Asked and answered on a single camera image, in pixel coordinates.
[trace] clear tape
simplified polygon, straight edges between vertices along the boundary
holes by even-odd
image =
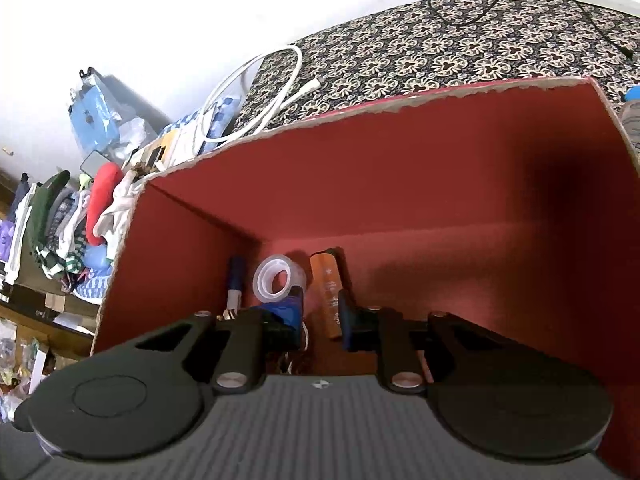
[[[273,291],[273,280],[280,272],[287,273],[287,281],[278,292]],[[289,295],[292,286],[306,290],[305,271],[283,254],[274,254],[263,260],[254,274],[254,294],[263,303],[274,303]]]

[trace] white wall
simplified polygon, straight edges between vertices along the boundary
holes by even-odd
[[[0,0],[0,168],[78,172],[78,70],[113,74],[172,120],[255,54],[414,0]]]

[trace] charger cable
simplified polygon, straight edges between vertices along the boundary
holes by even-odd
[[[251,121],[249,121],[244,127],[240,130],[233,132],[224,137],[218,137],[217,139],[209,139],[207,137],[207,133],[211,127],[211,120],[214,114],[210,114],[209,118],[206,118],[206,111],[215,103],[220,97],[224,94],[227,88],[231,85],[233,81],[238,78],[241,78],[241,85],[244,89],[244,76],[251,65],[257,63],[258,61],[263,60],[265,57],[270,56],[271,54],[275,54],[276,52],[282,52],[285,50],[292,50],[296,53],[296,65],[291,72],[291,76],[285,85],[280,89],[276,97],[274,97],[269,104],[267,104],[263,110],[255,116]],[[195,129],[193,134],[193,156],[198,155],[198,151],[200,149],[202,142],[211,142],[215,144],[221,144],[222,142],[232,142],[233,140],[240,139],[245,135],[254,135],[259,134],[263,131],[271,120],[283,111],[285,108],[288,108],[293,103],[298,101],[302,96],[308,94],[309,92],[313,92],[318,90],[322,86],[322,80],[320,78],[314,78],[306,84],[302,85],[302,88],[298,90],[295,94],[292,95],[289,99],[287,99],[287,94],[291,90],[291,87],[295,83],[298,78],[298,73],[300,72],[300,68],[302,67],[302,51],[295,45],[286,45],[283,47],[276,48],[274,50],[270,50],[265,52],[264,54],[260,54],[260,56],[256,56],[253,59],[247,61],[242,66],[238,67],[233,73],[231,73],[224,81],[222,81],[216,88],[209,94],[206,101],[202,105],[202,108],[199,110],[198,116],[196,117]]]
[[[490,4],[488,4],[480,14],[478,14],[476,17],[472,18],[471,20],[466,20],[465,22],[454,22],[451,20],[448,20],[446,18],[444,18],[438,11],[438,9],[436,7],[433,7],[433,0],[427,0],[427,6],[429,7],[429,10],[435,15],[437,16],[441,21],[443,21],[444,23],[446,23],[447,25],[451,25],[453,27],[466,27],[467,25],[472,25],[475,22],[478,22],[481,18],[484,18],[488,12],[494,8],[494,6],[499,2],[500,0],[494,0],[492,1]],[[585,19],[591,24],[591,26],[593,28],[595,28],[595,30],[597,31],[597,33],[602,37],[602,39],[604,41],[606,41],[607,43],[609,43],[610,45],[612,45],[613,47],[615,47],[615,49],[617,51],[620,52],[620,54],[622,54],[624,57],[626,57],[631,63],[635,63],[638,61],[638,56],[629,48],[627,48],[626,46],[622,46],[620,44],[617,44],[615,41],[613,41],[603,30],[601,30],[596,23],[593,21],[592,17],[590,16],[590,14],[587,12],[587,10],[582,6],[582,4],[578,1],[578,0],[572,0],[574,1],[578,7],[580,7],[580,11],[582,12],[582,15],[585,17]]]

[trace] floral fabric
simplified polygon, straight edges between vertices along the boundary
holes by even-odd
[[[492,1],[432,3],[441,17],[461,21]],[[639,18],[583,7],[613,41],[636,51]],[[478,23],[462,28],[444,23],[425,0],[336,25],[296,45],[303,65],[290,94],[316,76],[324,85],[284,110],[270,128],[383,97],[495,79],[592,76],[615,108],[631,86],[640,84],[640,64],[607,43],[573,0],[501,0]],[[292,52],[263,62],[236,128],[277,94],[294,62]]]

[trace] purple item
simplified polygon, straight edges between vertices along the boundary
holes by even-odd
[[[14,240],[15,224],[4,220],[0,223],[0,262],[9,260],[9,252],[11,251],[11,242]]]

